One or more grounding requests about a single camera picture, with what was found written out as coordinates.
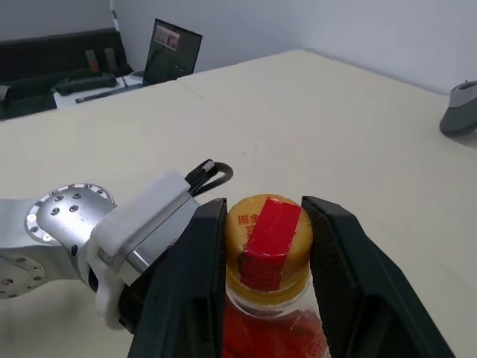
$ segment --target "gold bottle cap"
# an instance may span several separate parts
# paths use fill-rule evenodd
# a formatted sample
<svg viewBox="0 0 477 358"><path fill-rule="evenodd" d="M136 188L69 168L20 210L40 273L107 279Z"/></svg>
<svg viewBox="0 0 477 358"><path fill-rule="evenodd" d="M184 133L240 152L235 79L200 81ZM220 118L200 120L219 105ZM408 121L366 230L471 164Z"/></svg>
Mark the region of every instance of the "gold bottle cap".
<svg viewBox="0 0 477 358"><path fill-rule="evenodd" d="M255 195L228 213L227 285L243 299L277 305L298 296L309 279L312 225L305 210L278 195Z"/></svg>

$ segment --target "wall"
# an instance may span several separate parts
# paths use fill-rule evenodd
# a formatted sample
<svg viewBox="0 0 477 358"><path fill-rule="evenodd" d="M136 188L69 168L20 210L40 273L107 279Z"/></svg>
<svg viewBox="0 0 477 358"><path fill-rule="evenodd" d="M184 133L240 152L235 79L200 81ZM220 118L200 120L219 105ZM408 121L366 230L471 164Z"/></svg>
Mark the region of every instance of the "wall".
<svg viewBox="0 0 477 358"><path fill-rule="evenodd" d="M110 0L2 0L0 41L114 27Z"/></svg>
<svg viewBox="0 0 477 358"><path fill-rule="evenodd" d="M435 92L477 78L475 0L116 0L116 10L134 69L157 17L203 35L197 71L311 48Z"/></svg>

